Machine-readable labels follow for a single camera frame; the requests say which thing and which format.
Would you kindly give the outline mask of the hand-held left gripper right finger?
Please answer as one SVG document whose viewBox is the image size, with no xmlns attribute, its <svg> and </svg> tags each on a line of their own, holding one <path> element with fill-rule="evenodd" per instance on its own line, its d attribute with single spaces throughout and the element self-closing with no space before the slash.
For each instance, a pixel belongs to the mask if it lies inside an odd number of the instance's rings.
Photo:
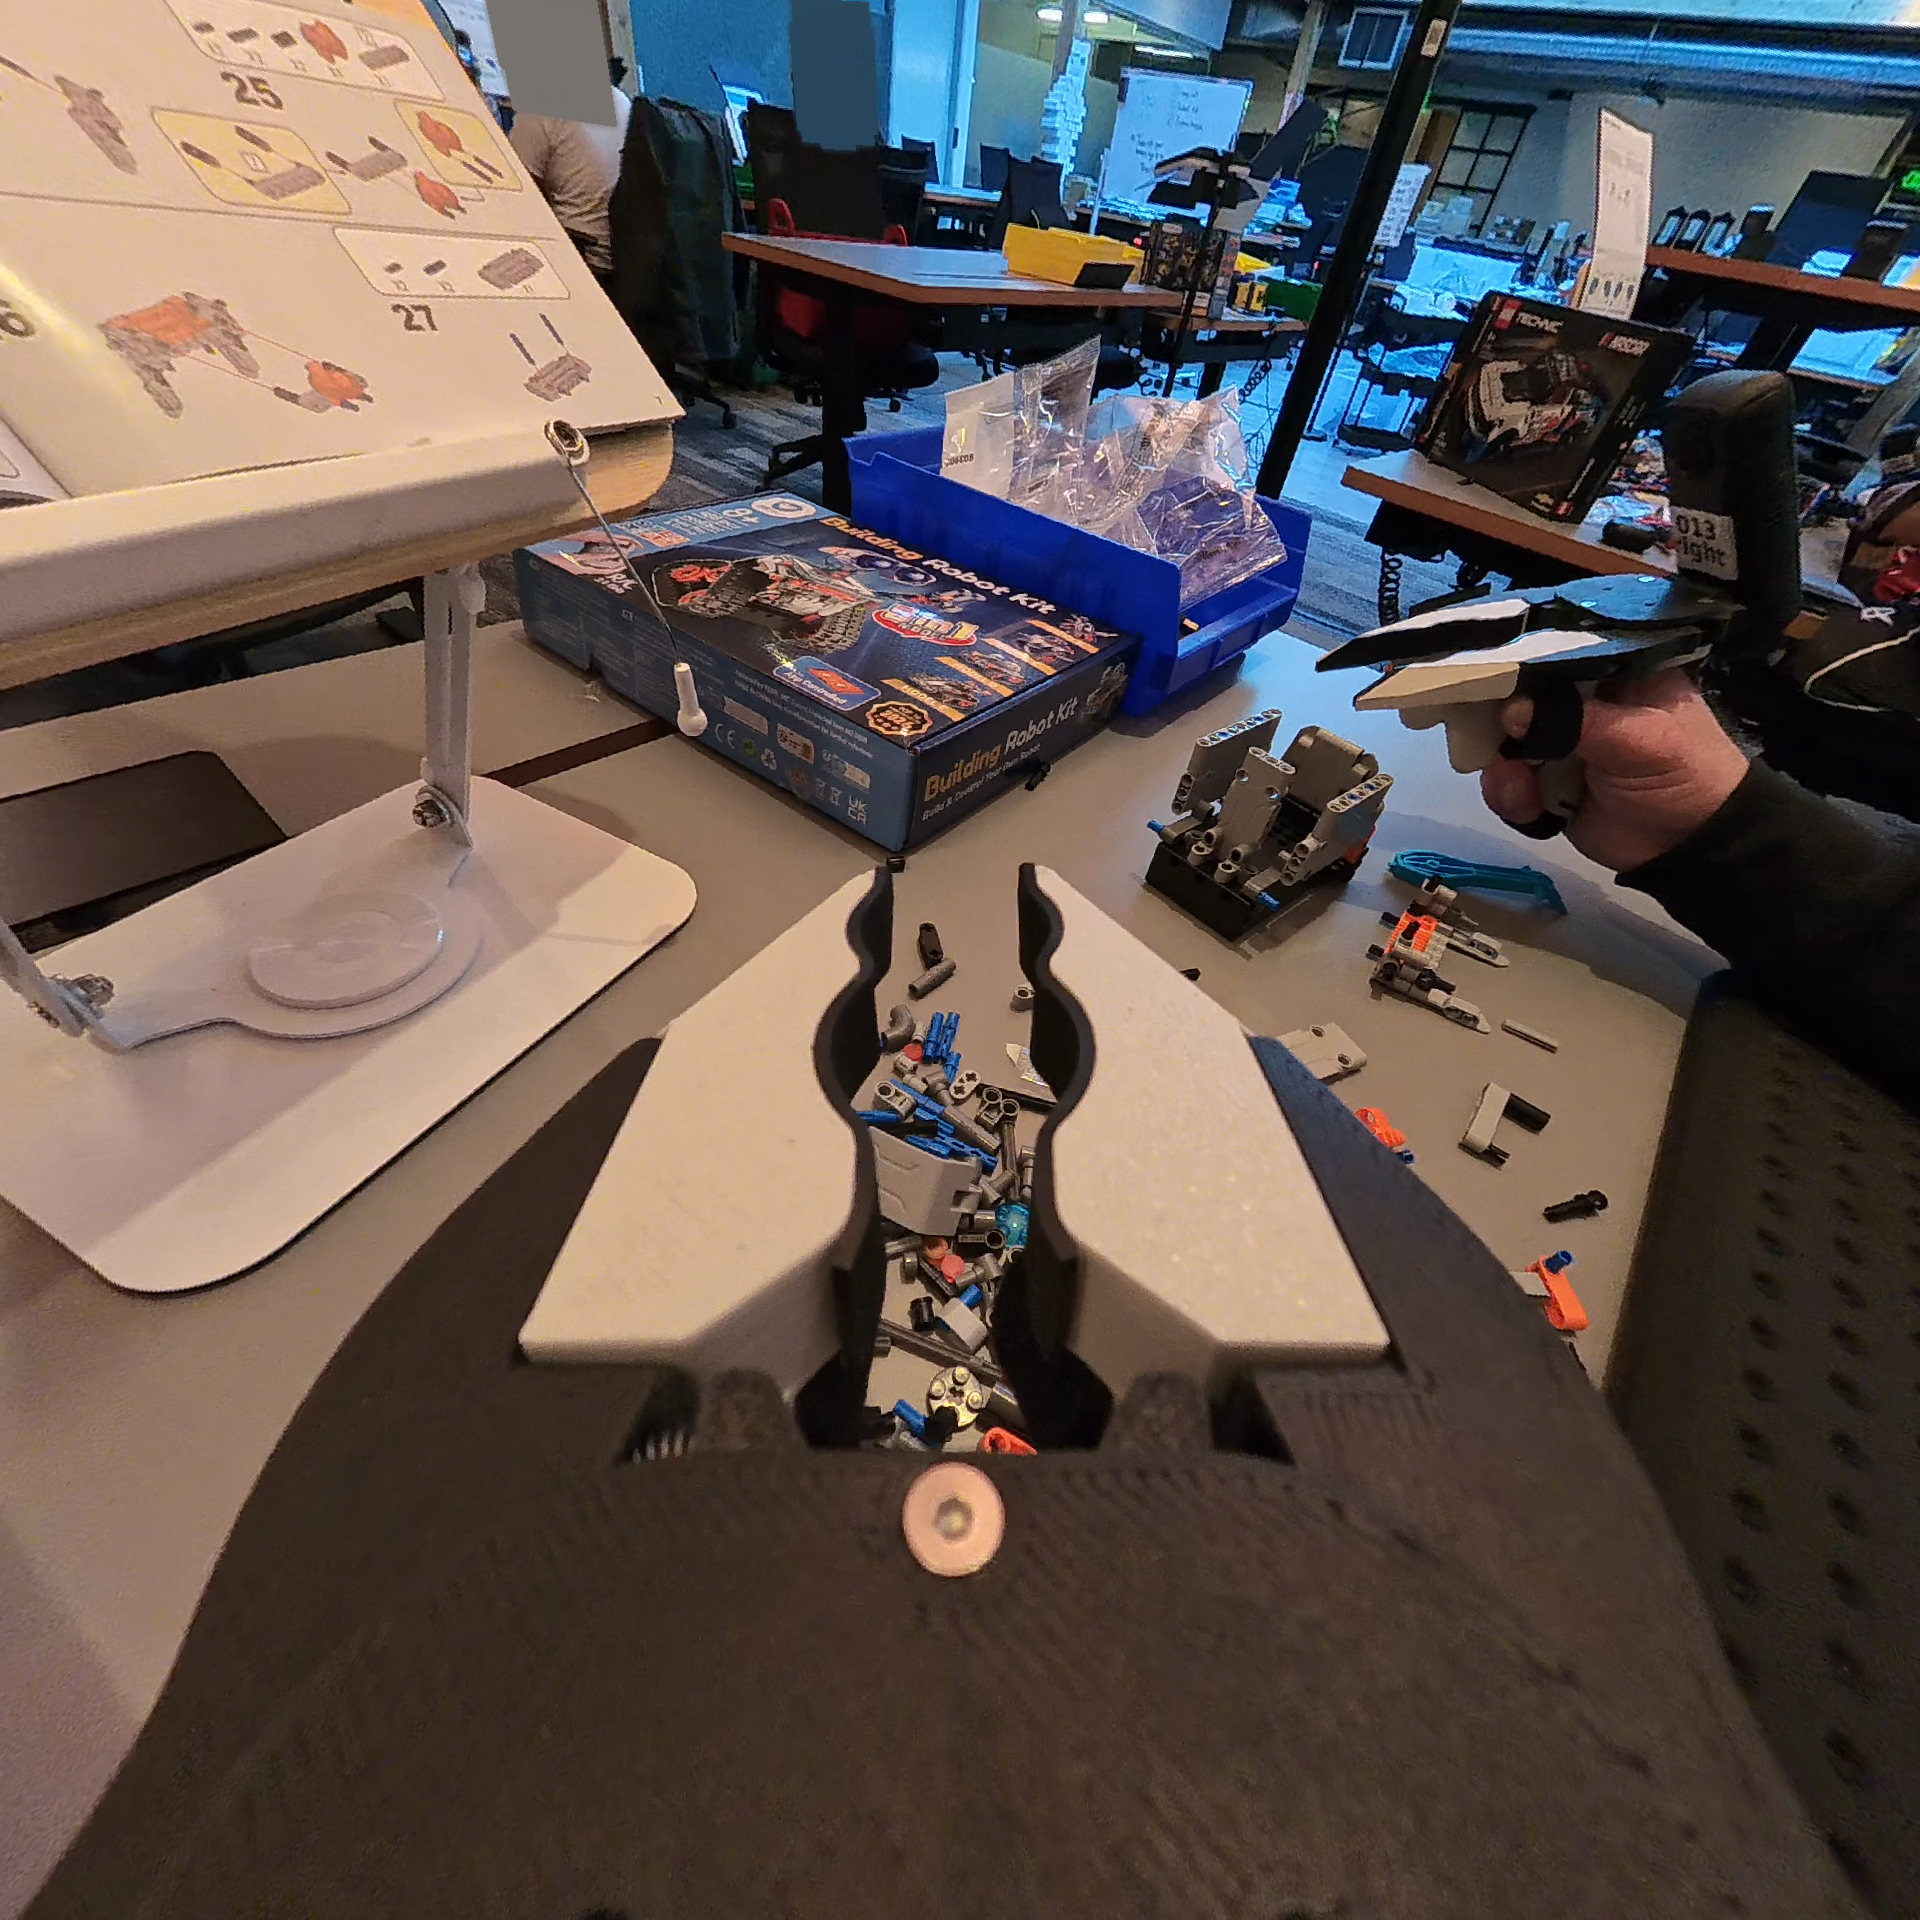
<svg viewBox="0 0 1920 1920">
<path fill-rule="evenodd" d="M 1055 867 L 1018 878 L 1055 1093 L 1026 1306 L 1095 1374 L 1355 1363 L 1388 1330 L 1242 1024 Z"/>
</svg>

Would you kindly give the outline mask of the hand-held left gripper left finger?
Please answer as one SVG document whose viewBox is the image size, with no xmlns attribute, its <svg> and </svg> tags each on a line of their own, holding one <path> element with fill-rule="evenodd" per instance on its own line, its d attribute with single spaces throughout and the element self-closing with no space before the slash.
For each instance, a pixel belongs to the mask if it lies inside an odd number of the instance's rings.
<svg viewBox="0 0 1920 1920">
<path fill-rule="evenodd" d="M 538 1362 L 812 1377 L 842 1346 L 833 1247 L 855 1215 L 857 1123 L 827 1089 L 833 1002 L 889 965 L 889 870 L 850 880 L 663 1032 L 520 1330 Z"/>
</svg>

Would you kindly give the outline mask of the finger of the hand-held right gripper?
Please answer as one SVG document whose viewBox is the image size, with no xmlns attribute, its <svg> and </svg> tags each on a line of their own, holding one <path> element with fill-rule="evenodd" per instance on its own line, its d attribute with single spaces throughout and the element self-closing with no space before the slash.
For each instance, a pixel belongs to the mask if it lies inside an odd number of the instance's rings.
<svg viewBox="0 0 1920 1920">
<path fill-rule="evenodd" d="M 1456 706 L 1501 706 L 1519 690 L 1527 662 L 1505 656 L 1445 656 L 1407 662 L 1354 697 L 1359 712 L 1415 712 Z"/>
<path fill-rule="evenodd" d="M 1448 605 L 1344 639 L 1319 657 L 1317 669 L 1391 669 L 1395 662 L 1490 648 L 1522 635 L 1532 617 L 1533 603 L 1522 594 Z"/>
</svg>

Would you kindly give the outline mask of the pile of small toy parts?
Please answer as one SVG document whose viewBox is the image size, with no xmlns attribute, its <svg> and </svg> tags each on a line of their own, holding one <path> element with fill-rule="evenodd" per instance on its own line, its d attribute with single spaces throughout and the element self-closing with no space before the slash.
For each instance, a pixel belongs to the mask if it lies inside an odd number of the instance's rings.
<svg viewBox="0 0 1920 1920">
<path fill-rule="evenodd" d="M 879 1160 L 882 1262 L 866 1442 L 1034 1456 L 1025 1270 L 1055 1093 L 1026 1043 L 1031 985 L 1013 976 L 994 1001 L 989 979 L 964 978 L 959 930 L 907 928 L 881 997 L 881 1064 L 855 1104 Z"/>
</svg>

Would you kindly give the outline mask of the toy instruction booklet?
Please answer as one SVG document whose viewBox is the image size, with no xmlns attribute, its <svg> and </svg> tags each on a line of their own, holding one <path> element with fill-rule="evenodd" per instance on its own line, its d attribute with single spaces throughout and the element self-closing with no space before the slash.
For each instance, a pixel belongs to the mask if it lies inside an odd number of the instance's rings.
<svg viewBox="0 0 1920 1920">
<path fill-rule="evenodd" d="M 2 3 L 5 503 L 682 407 L 417 3 Z"/>
</svg>

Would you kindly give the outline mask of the person's right forearm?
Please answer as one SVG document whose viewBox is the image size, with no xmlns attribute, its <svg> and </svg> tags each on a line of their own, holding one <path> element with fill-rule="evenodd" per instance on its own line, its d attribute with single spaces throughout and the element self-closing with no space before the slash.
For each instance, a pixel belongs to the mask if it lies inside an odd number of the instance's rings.
<svg viewBox="0 0 1920 1920">
<path fill-rule="evenodd" d="M 1674 849 L 1620 873 L 1755 1001 L 1919 1107 L 1916 824 L 1747 766 Z"/>
</svg>

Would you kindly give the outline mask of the grey black toy piece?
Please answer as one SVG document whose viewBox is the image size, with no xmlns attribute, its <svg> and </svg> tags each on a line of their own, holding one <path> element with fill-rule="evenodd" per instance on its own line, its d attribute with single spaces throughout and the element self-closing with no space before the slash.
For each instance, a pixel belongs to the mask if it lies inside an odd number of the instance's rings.
<svg viewBox="0 0 1920 1920">
<path fill-rule="evenodd" d="M 1521 1128 L 1539 1135 L 1549 1123 L 1549 1112 L 1511 1088 L 1488 1081 L 1472 1106 L 1461 1131 L 1459 1147 L 1482 1162 L 1501 1168 L 1508 1162 L 1508 1147 L 1501 1145 L 1501 1128 Z"/>
</svg>

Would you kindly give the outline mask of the clear plastic bags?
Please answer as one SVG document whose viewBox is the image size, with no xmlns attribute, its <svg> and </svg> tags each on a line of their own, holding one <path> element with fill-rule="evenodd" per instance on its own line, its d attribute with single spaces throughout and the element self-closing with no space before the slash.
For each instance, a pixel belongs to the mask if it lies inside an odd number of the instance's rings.
<svg viewBox="0 0 1920 1920">
<path fill-rule="evenodd" d="M 1093 395 L 1100 341 L 953 391 L 945 478 L 1173 561 L 1183 603 L 1299 558 L 1249 483 L 1237 397 Z"/>
</svg>

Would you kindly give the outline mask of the white metal book stand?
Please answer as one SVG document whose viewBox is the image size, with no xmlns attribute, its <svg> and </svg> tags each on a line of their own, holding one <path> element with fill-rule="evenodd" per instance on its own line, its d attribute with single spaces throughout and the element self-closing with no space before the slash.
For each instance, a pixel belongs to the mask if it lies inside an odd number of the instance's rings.
<svg viewBox="0 0 1920 1920">
<path fill-rule="evenodd" d="M 473 773 L 467 553 L 593 507 L 561 417 L 5 515 L 19 603 L 157 613 L 426 546 L 419 779 L 48 955 L 5 928 L 5 1199 L 108 1285 L 181 1294 L 257 1269 L 669 939 L 682 866 Z"/>
</svg>

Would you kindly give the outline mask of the white paper sign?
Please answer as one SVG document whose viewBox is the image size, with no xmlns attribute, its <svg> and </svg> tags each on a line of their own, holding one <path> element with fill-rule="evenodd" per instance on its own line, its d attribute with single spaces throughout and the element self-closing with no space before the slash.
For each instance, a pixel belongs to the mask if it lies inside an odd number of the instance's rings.
<svg viewBox="0 0 1920 1920">
<path fill-rule="evenodd" d="M 1592 257 L 1573 306 L 1631 319 L 1642 295 L 1651 227 L 1653 134 L 1611 109 L 1597 112 Z"/>
</svg>

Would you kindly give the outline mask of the blue plastic bin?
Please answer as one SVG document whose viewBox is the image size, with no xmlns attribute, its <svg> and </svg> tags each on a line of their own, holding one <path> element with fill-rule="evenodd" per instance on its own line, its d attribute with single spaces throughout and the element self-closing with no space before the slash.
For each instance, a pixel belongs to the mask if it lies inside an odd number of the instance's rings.
<svg viewBox="0 0 1920 1920">
<path fill-rule="evenodd" d="M 1169 560 L 943 478 L 943 442 L 937 424 L 848 438 L 845 514 L 1001 584 L 1140 635 L 1122 712 L 1143 715 L 1185 698 L 1194 682 L 1279 633 L 1296 607 L 1313 515 L 1287 499 L 1260 497 L 1284 544 L 1281 563 L 1183 607 L 1180 571 Z"/>
</svg>

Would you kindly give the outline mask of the blue robot kit box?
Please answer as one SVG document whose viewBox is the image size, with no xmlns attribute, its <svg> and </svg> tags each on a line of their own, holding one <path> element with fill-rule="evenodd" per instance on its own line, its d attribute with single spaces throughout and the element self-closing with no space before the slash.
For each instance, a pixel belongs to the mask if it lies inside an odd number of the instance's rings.
<svg viewBox="0 0 1920 1920">
<path fill-rule="evenodd" d="M 791 493 L 513 554 L 530 637 L 891 853 L 1108 725 L 1143 639 Z"/>
</svg>

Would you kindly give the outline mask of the whiteboard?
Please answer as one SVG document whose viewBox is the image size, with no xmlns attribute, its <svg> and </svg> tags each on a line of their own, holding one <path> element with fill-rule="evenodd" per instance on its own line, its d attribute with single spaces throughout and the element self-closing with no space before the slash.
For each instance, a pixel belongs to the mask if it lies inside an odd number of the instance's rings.
<svg viewBox="0 0 1920 1920">
<path fill-rule="evenodd" d="M 1100 195 L 1143 202 L 1163 160 L 1201 147 L 1227 152 L 1253 88 L 1251 80 L 1125 66 L 1112 141 L 1100 165 Z"/>
</svg>

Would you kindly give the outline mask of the black perforated chair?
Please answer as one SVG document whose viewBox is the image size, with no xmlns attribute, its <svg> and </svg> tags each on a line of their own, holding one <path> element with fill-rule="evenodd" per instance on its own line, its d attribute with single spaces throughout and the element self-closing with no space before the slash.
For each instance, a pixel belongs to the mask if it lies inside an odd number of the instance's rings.
<svg viewBox="0 0 1920 1920">
<path fill-rule="evenodd" d="M 1919 1128 L 1697 1001 L 1608 1397 L 1856 1897 L 1919 1915 Z"/>
</svg>

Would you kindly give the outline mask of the black office chair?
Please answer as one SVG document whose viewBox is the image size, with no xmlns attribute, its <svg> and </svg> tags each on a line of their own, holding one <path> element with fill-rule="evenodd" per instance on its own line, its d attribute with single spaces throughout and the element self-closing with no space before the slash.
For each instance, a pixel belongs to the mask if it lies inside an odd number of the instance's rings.
<svg viewBox="0 0 1920 1920">
<path fill-rule="evenodd" d="M 709 371 L 736 371 L 748 321 L 748 271 L 724 249 L 740 198 L 722 123 L 685 102 L 637 97 L 608 205 L 612 302 L 659 374 L 682 397 L 709 399 L 736 424 Z"/>
</svg>

